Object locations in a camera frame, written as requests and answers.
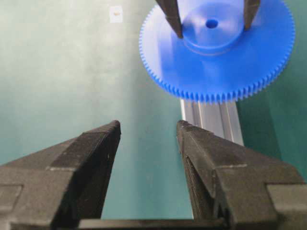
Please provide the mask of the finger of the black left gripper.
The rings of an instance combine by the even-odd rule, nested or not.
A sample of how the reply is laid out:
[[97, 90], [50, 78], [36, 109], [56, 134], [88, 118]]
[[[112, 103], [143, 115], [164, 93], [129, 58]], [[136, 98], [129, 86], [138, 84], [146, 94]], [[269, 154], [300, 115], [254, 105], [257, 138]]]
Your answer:
[[167, 22], [176, 33], [177, 37], [182, 39], [182, 23], [177, 0], [156, 0], [156, 3], [162, 9]]
[[250, 29], [252, 22], [258, 12], [260, 0], [244, 0], [244, 29]]

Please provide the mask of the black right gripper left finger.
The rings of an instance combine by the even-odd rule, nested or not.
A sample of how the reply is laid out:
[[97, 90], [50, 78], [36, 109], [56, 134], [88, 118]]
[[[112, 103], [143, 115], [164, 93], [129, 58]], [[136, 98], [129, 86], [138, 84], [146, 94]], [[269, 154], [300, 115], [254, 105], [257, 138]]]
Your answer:
[[120, 136], [114, 120], [1, 165], [1, 229], [74, 228], [101, 218]]

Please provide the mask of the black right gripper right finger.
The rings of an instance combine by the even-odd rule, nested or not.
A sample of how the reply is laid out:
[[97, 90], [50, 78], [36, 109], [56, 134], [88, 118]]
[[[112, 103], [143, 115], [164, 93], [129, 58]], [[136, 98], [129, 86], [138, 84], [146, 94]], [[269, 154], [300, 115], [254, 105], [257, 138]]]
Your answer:
[[231, 230], [304, 230], [307, 184], [293, 166], [177, 123], [195, 219], [224, 219]]

